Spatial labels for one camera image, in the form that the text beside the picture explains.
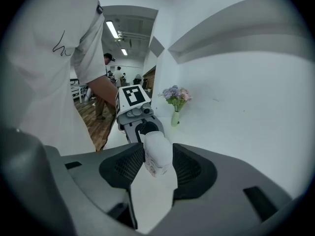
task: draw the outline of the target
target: wooden floor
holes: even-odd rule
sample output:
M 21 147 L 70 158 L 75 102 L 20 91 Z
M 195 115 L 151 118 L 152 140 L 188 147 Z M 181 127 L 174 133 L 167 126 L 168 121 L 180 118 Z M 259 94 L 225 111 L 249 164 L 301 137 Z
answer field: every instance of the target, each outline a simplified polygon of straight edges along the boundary
M 90 100 L 88 103 L 80 103 L 79 99 L 75 99 L 74 105 L 88 127 L 90 137 L 96 150 L 99 151 L 107 142 L 114 117 L 109 113 L 105 105 L 103 110 L 105 120 L 96 119 L 95 106 L 92 105 L 94 102 L 95 100 Z

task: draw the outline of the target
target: pants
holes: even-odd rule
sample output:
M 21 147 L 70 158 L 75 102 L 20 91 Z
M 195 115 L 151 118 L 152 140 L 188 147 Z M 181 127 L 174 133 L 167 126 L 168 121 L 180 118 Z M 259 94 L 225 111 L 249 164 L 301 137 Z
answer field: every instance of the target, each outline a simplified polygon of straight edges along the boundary
M 112 116 L 115 116 L 116 114 L 116 109 L 114 106 L 110 105 L 109 103 L 107 103 L 106 101 L 104 101 L 101 97 L 99 97 L 98 95 L 96 96 L 96 103 L 95 103 L 95 116 L 100 117 L 103 114 L 103 109 L 104 109 L 104 104 L 106 104 L 109 113 Z

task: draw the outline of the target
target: glass vase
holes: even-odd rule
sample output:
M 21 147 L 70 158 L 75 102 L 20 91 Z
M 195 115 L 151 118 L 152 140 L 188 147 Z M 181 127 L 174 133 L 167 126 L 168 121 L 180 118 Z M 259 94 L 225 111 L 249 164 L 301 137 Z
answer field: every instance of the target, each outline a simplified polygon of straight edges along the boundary
M 171 120 L 172 127 L 176 127 L 178 125 L 178 121 L 179 121 L 179 112 L 174 111 L 172 120 Z

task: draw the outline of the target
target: fluorescent light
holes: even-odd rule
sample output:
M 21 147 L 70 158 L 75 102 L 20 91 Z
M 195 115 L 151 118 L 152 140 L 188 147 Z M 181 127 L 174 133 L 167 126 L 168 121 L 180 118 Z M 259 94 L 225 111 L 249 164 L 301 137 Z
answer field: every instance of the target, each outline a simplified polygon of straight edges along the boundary
M 125 56 L 128 55 L 127 52 L 126 52 L 126 49 L 122 49 L 122 52 L 123 52 L 123 54 L 124 54 Z
M 119 38 L 117 35 L 117 32 L 115 30 L 115 27 L 113 25 L 113 22 L 112 21 L 106 21 L 106 24 L 107 24 L 110 32 L 113 34 L 114 38 Z

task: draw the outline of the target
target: white shirt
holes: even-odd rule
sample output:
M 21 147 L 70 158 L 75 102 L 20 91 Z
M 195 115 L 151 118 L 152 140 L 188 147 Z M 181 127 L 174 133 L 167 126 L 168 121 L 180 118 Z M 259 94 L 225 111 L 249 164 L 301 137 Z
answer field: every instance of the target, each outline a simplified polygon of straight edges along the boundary
M 119 70 L 116 70 L 115 72 L 114 72 L 114 77 L 115 77 L 115 79 L 117 80 L 116 81 L 116 86 L 117 87 L 121 87 L 122 86 L 122 83 L 121 83 L 121 81 L 120 81 L 120 78 L 123 76 L 123 74 L 121 73 L 121 71 L 119 71 Z
M 81 84 L 106 73 L 100 41 L 104 17 L 97 5 L 98 0 L 28 0 L 5 44 L 8 67 L 32 90 L 19 92 L 31 95 L 19 128 L 61 155 L 95 151 L 74 106 L 69 74 L 70 63 Z

